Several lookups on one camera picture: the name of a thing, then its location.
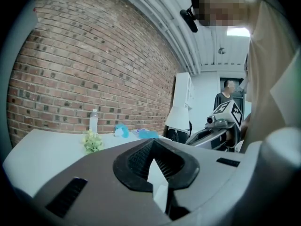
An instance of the blue plastic bag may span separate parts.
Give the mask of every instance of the blue plastic bag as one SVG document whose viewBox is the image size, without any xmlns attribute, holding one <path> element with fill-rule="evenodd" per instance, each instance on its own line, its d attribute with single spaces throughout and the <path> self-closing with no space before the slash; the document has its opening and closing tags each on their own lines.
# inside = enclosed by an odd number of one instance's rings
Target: blue plastic bag
<svg viewBox="0 0 301 226">
<path fill-rule="evenodd" d="M 142 138 L 142 139 L 159 138 L 159 134 L 156 131 L 140 130 L 139 138 Z"/>
<path fill-rule="evenodd" d="M 124 124 L 118 124 L 118 125 L 115 126 L 114 131 L 116 131 L 117 129 L 120 129 L 120 128 L 123 131 L 122 137 L 123 138 L 128 138 L 128 128 L 127 128 L 127 126 L 125 126 Z"/>
</svg>

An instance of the green flower bouquet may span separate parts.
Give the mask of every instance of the green flower bouquet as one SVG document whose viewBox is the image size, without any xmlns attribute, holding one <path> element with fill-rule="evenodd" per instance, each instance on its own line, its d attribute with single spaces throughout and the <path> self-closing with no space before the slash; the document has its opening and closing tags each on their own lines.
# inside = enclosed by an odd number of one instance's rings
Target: green flower bouquet
<svg viewBox="0 0 301 226">
<path fill-rule="evenodd" d="M 82 139 L 82 144 L 84 145 L 87 154 L 98 152 L 103 149 L 103 141 L 97 133 L 92 130 L 86 132 L 85 137 Z"/>
</svg>

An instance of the black chair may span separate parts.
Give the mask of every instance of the black chair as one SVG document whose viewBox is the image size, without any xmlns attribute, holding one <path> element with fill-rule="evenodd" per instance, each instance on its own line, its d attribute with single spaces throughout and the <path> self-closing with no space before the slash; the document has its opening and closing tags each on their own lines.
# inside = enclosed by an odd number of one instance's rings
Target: black chair
<svg viewBox="0 0 301 226">
<path fill-rule="evenodd" d="M 183 132 L 183 131 L 177 130 L 177 133 L 176 133 L 175 129 L 168 129 L 166 137 L 173 141 L 185 144 L 186 141 L 188 140 L 188 138 L 191 136 L 191 131 L 192 131 L 191 122 L 189 122 L 189 131 L 190 131 L 190 133 L 188 135 L 186 132 Z"/>
</svg>

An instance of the black slot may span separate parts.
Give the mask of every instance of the black slot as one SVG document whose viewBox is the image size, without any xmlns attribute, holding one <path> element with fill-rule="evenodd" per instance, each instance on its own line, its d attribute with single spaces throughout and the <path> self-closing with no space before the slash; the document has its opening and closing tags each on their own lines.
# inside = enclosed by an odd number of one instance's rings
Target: black slot
<svg viewBox="0 0 301 226">
<path fill-rule="evenodd" d="M 217 159 L 216 161 L 219 163 L 222 163 L 222 164 L 232 166 L 232 167 L 238 167 L 238 165 L 239 165 L 239 161 L 234 161 L 234 160 L 230 160 L 230 159 L 226 159 L 226 158 L 222 158 L 222 157 Z"/>
<path fill-rule="evenodd" d="M 86 184 L 87 180 L 85 179 L 72 179 L 71 182 L 46 206 L 46 209 L 63 218 Z"/>
<path fill-rule="evenodd" d="M 154 159 L 168 187 L 174 190 L 189 187 L 199 172 L 198 161 L 193 156 L 157 139 L 149 139 L 120 154 L 113 163 L 113 171 L 130 190 L 152 192 L 147 177 Z"/>
<path fill-rule="evenodd" d="M 170 188 L 168 189 L 167 193 L 165 213 L 169 216 L 169 218 L 172 221 L 175 221 L 190 213 L 190 211 L 187 210 L 187 208 L 179 206 L 177 199 L 174 195 L 174 190 Z"/>
</svg>

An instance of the man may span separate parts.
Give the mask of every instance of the man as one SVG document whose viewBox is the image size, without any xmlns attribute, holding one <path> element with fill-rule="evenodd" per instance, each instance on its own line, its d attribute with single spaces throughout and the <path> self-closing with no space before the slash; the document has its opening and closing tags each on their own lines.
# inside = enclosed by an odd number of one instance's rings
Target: man
<svg viewBox="0 0 301 226">
<path fill-rule="evenodd" d="M 300 43 L 277 0 L 191 0 L 195 18 L 204 26 L 236 26 L 249 30 L 247 101 L 251 114 L 241 152 L 285 126 L 300 126 L 295 55 Z"/>
<path fill-rule="evenodd" d="M 233 94 L 233 92 L 235 91 L 234 82 L 226 80 L 224 82 L 224 89 L 225 90 L 223 92 L 216 95 L 213 110 L 215 110 L 220 104 L 233 99 L 231 94 Z"/>
</svg>

